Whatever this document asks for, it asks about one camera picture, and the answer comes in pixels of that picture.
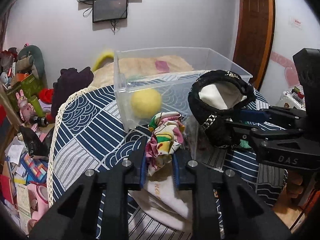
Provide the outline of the person's right hand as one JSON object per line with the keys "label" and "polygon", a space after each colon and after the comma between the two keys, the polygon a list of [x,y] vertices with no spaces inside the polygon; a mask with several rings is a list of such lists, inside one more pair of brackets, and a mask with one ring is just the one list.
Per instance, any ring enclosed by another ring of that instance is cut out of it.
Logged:
{"label": "person's right hand", "polygon": [[286,182],[286,195],[289,199],[297,199],[305,189],[303,186],[304,180],[308,179],[309,175],[288,170]]}

